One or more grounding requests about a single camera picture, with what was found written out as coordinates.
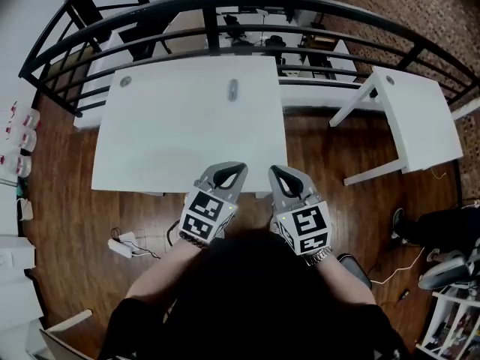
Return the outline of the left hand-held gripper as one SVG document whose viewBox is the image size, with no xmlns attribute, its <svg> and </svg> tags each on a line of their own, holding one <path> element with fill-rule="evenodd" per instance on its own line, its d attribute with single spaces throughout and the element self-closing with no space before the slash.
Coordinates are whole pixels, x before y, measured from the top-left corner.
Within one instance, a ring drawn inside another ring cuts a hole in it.
<svg viewBox="0 0 480 360">
<path fill-rule="evenodd" d="M 207 180 L 196 180 L 187 193 L 179 222 L 179 235 L 199 248 L 207 248 L 235 216 L 248 175 L 248 167 L 238 161 L 211 165 Z"/>
</svg>

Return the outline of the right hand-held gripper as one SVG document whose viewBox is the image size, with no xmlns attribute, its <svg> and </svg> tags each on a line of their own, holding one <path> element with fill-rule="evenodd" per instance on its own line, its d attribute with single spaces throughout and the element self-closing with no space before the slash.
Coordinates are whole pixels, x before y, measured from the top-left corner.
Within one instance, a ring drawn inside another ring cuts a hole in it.
<svg viewBox="0 0 480 360">
<path fill-rule="evenodd" d="M 272 165 L 268 179 L 274 200 L 273 222 L 297 256 L 329 246 L 332 223 L 326 201 L 322 201 L 304 172 Z"/>
</svg>

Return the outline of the person's left forearm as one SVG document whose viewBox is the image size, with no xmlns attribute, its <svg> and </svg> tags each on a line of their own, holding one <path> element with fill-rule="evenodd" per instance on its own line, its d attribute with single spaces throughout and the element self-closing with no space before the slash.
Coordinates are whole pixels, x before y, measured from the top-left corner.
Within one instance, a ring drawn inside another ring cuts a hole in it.
<svg viewBox="0 0 480 360">
<path fill-rule="evenodd" d="M 142 302 L 164 302 L 181 276 L 202 251 L 201 247 L 179 239 L 163 258 L 133 282 L 125 298 Z"/>
</svg>

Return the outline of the person's right forearm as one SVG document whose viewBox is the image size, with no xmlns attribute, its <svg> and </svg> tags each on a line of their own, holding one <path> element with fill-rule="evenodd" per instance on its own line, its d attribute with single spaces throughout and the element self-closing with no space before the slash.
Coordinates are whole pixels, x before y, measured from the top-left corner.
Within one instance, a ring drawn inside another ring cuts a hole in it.
<svg viewBox="0 0 480 360">
<path fill-rule="evenodd" d="M 371 290 L 349 272 L 332 254 L 313 265 L 340 302 L 349 305 L 375 305 Z"/>
</svg>

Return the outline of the silver metal wristwatch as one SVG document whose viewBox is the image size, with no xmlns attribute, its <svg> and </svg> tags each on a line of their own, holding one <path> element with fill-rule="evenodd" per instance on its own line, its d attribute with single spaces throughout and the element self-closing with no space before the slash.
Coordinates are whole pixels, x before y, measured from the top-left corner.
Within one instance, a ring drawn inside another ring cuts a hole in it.
<svg viewBox="0 0 480 360">
<path fill-rule="evenodd" d="M 321 247 L 314 253 L 306 253 L 303 258 L 308 266 L 314 266 L 317 263 L 322 262 L 326 257 L 332 254 L 332 248 L 330 246 Z"/>
</svg>

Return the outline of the black chair seat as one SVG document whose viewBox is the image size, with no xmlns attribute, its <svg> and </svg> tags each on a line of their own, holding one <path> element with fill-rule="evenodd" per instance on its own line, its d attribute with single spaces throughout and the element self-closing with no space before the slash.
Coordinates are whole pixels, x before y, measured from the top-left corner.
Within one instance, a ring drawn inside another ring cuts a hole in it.
<svg viewBox="0 0 480 360">
<path fill-rule="evenodd" d="M 357 259 L 349 253 L 337 256 L 339 262 L 339 277 L 345 289 L 359 290 L 361 287 L 372 290 L 372 282 Z"/>
</svg>

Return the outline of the person's black shirt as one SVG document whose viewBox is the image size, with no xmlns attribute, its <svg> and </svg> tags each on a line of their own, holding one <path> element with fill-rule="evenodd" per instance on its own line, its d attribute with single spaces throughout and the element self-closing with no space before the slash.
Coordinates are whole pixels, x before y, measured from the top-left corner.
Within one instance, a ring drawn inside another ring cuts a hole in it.
<svg viewBox="0 0 480 360">
<path fill-rule="evenodd" d="M 411 360 L 376 303 L 338 301 L 285 240 L 215 239 L 165 301 L 124 298 L 98 360 Z"/>
</svg>

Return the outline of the white side table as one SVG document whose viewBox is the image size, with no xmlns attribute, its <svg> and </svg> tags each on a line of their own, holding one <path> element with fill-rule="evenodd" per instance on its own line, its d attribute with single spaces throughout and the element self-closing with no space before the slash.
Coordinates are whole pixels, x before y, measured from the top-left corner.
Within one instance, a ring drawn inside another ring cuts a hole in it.
<svg viewBox="0 0 480 360">
<path fill-rule="evenodd" d="M 394 85 L 387 82 L 386 76 L 394 80 Z M 338 126 L 373 91 L 387 118 L 397 159 L 345 178 L 346 186 L 395 171 L 428 170 L 463 157 L 457 128 L 438 82 L 399 70 L 374 67 L 329 125 Z"/>
</svg>

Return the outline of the brown cardboard box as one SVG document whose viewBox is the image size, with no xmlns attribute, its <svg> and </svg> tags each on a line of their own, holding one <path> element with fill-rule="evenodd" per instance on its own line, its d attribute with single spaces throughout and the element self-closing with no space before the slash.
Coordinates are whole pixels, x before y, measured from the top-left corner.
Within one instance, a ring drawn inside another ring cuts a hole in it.
<svg viewBox="0 0 480 360">
<path fill-rule="evenodd" d="M 305 41 L 305 47 L 315 50 L 324 50 L 332 52 L 337 46 L 338 40 L 331 37 L 319 35 L 310 35 Z"/>
</svg>

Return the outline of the black metal railing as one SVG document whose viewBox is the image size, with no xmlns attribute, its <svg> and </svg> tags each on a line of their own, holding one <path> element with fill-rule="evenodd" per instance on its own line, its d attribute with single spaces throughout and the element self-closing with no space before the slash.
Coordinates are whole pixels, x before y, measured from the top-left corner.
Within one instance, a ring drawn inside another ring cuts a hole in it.
<svg viewBox="0 0 480 360">
<path fill-rule="evenodd" d="M 104 59 L 116 53 L 129 50 L 131 47 L 163 43 L 167 40 L 204 35 L 206 37 L 206 46 L 203 49 L 188 50 L 177 54 L 168 53 L 165 56 L 154 57 L 149 55 L 141 57 L 137 61 L 132 61 L 130 65 L 147 65 L 155 62 L 165 62 L 169 60 L 200 56 L 218 56 L 227 53 L 232 53 L 234 55 L 246 55 L 248 53 L 291 53 L 299 55 L 318 54 L 370 66 L 388 66 L 387 63 L 374 58 L 310 49 L 305 46 L 267 47 L 251 45 L 222 47 L 220 45 L 221 35 L 227 34 L 230 27 L 218 24 L 217 10 L 218 8 L 231 6 L 273 7 L 278 8 L 283 12 L 299 9 L 303 11 L 312 11 L 322 15 L 340 17 L 372 26 L 411 42 L 413 45 L 412 49 L 409 52 L 403 52 L 385 44 L 374 43 L 370 40 L 356 37 L 351 34 L 308 27 L 240 24 L 238 29 L 241 29 L 244 32 L 278 32 L 300 34 L 304 36 L 319 35 L 327 38 L 334 38 L 336 40 L 349 41 L 399 56 L 401 60 L 398 64 L 391 66 L 391 69 L 393 70 L 406 71 L 412 63 L 416 63 L 444 76 L 448 80 L 454 81 L 454 83 L 459 86 L 462 85 L 461 80 L 444 70 L 441 70 L 439 67 L 419 58 L 419 55 L 422 52 L 428 51 L 451 65 L 453 68 L 459 70 L 471 81 L 470 84 L 463 87 L 462 91 L 456 91 L 454 97 L 448 99 L 447 103 L 449 105 L 461 100 L 473 89 L 480 89 L 480 77 L 476 76 L 467 66 L 463 65 L 453 55 L 450 55 L 426 37 L 368 10 L 363 10 L 359 7 L 342 4 L 332 0 L 157 0 L 148 4 L 125 4 L 123 7 L 124 12 L 94 22 L 91 25 L 83 25 L 82 20 L 73 7 L 73 1 L 67 0 L 49 21 L 40 37 L 37 39 L 19 72 L 19 78 L 29 82 L 39 92 L 46 95 L 61 108 L 80 118 L 85 110 L 101 107 L 104 105 L 104 102 L 98 101 L 87 105 L 85 108 L 81 108 L 78 106 L 79 101 L 107 92 L 109 88 L 103 86 L 72 97 L 68 97 L 67 93 L 74 87 L 82 86 L 87 82 L 99 80 L 102 77 L 112 75 L 116 71 L 126 68 L 127 65 L 123 64 L 111 67 L 110 69 L 102 70 L 101 72 L 94 73 L 79 80 L 71 79 L 67 85 L 57 87 L 56 82 L 60 76 L 66 73 L 73 73 L 82 65 L 91 64 L 95 60 Z M 121 29 L 130 24 L 142 28 L 147 24 L 153 24 L 160 19 L 172 16 L 173 14 L 181 14 L 195 10 L 200 10 L 202 12 L 204 24 L 201 27 L 175 30 L 168 33 L 162 33 L 157 29 L 152 28 L 147 32 L 141 33 L 138 39 L 129 40 L 120 46 L 108 50 L 102 50 L 98 43 L 98 39 L 101 35 L 105 35 L 116 29 Z"/>
</svg>

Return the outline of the grey office chair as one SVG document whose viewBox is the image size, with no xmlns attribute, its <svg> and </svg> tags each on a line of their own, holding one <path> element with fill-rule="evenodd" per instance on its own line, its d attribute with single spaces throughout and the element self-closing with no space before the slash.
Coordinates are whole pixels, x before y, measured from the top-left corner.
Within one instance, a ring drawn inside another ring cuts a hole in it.
<svg viewBox="0 0 480 360">
<path fill-rule="evenodd" d="M 480 285 L 480 238 L 475 241 L 470 255 L 459 250 L 441 253 L 439 248 L 427 255 L 428 263 L 436 263 L 418 279 L 422 290 L 444 287 L 469 289 Z"/>
</svg>

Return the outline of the white paper bag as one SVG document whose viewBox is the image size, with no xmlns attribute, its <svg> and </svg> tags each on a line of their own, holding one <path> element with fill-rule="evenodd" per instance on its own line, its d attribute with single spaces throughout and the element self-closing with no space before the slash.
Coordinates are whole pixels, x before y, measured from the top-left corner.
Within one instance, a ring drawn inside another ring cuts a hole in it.
<svg viewBox="0 0 480 360">
<path fill-rule="evenodd" d="M 32 202 L 26 198 L 19 198 L 17 204 L 17 218 L 19 221 L 31 221 L 34 218 Z"/>
</svg>

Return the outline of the white shelf unit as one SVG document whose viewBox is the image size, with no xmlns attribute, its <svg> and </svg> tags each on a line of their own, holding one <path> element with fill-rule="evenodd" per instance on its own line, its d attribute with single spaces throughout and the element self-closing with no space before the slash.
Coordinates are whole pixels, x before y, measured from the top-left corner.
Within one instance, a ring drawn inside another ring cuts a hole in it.
<svg viewBox="0 0 480 360">
<path fill-rule="evenodd" d="M 480 288 L 446 286 L 432 296 L 415 352 L 426 360 L 480 360 Z"/>
</svg>

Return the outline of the white overturned table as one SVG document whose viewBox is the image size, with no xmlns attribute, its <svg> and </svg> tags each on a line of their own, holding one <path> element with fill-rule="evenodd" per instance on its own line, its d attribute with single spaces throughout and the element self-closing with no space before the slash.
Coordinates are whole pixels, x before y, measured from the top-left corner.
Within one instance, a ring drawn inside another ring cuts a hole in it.
<svg viewBox="0 0 480 360">
<path fill-rule="evenodd" d="M 92 310 L 86 309 L 50 328 L 41 328 L 39 332 L 45 343 L 45 347 L 35 354 L 37 360 L 94 360 L 73 348 L 59 337 L 61 333 L 79 325 L 92 315 Z"/>
</svg>

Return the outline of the white cabinet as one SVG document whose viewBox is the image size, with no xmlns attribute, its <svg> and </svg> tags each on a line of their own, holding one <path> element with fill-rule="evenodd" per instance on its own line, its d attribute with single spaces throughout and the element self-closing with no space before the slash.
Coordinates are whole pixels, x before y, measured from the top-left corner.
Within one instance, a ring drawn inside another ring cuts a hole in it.
<svg viewBox="0 0 480 360">
<path fill-rule="evenodd" d="M 35 246 L 27 239 L 0 235 L 0 360 L 32 360 L 29 331 L 44 316 L 34 281 Z"/>
</svg>

